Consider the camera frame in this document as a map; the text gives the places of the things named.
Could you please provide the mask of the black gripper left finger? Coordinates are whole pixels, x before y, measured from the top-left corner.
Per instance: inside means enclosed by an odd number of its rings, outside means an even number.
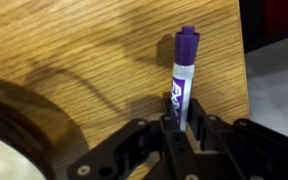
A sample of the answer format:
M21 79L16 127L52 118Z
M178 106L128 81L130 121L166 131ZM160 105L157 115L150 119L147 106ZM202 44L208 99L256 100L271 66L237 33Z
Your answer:
M145 180L201 180L203 173L187 136L173 121L171 100L162 100L157 120L133 119L73 162L68 180L126 180L157 152L159 162Z

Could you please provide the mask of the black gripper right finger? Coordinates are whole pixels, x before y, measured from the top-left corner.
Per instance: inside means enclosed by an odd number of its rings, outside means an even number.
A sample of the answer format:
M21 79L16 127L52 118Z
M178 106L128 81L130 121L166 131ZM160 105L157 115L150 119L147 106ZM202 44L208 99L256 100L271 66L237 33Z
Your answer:
M228 157L239 180L288 180L288 137L249 119L232 124L191 98L188 123L203 151Z

